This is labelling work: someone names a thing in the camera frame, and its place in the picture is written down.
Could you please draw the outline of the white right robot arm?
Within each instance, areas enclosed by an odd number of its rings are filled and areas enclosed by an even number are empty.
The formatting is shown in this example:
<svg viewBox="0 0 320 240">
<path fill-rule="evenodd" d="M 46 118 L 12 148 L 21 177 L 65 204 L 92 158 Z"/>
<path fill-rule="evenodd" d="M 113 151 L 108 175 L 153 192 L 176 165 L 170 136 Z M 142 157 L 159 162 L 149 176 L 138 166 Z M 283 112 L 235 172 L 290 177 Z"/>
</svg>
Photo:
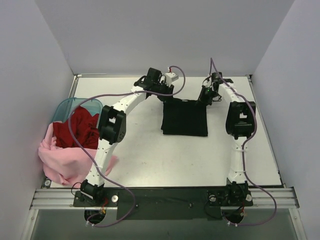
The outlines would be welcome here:
<svg viewBox="0 0 320 240">
<path fill-rule="evenodd" d="M 227 204 L 234 205 L 249 194 L 243 156 L 246 153 L 246 140 L 257 130 L 256 104 L 244 100 L 231 79 L 221 80 L 215 76 L 205 78 L 197 102 L 208 106 L 222 100 L 228 105 L 225 130 L 231 138 L 228 189 L 223 192 L 223 199 Z"/>
</svg>

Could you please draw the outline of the black t shirt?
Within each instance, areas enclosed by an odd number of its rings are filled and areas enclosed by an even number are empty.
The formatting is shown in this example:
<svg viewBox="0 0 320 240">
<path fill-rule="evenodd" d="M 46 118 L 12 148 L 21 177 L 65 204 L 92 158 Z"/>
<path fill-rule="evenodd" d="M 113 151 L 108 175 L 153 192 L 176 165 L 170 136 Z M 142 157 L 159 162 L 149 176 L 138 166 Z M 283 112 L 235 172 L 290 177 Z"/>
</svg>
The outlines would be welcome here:
<svg viewBox="0 0 320 240">
<path fill-rule="evenodd" d="M 207 137 L 207 106 L 179 98 L 164 102 L 161 130 L 170 136 Z"/>
</svg>

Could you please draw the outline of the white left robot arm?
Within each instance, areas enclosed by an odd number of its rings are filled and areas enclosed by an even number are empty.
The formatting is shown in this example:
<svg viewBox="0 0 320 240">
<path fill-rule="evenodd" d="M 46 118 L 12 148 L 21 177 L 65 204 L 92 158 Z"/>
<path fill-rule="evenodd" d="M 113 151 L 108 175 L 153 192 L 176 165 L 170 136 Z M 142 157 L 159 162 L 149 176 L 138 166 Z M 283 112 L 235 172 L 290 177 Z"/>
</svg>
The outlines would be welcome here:
<svg viewBox="0 0 320 240">
<path fill-rule="evenodd" d="M 92 167 L 80 186 L 81 194 L 91 206 L 98 206 L 104 201 L 104 173 L 115 147 L 126 135 L 127 115 L 150 95 L 172 95 L 173 82 L 178 78 L 179 76 L 171 71 L 162 74 L 161 71 L 150 68 L 146 76 L 133 84 L 129 95 L 126 94 L 113 105 L 105 105 L 102 108 L 98 123 L 97 151 Z"/>
</svg>

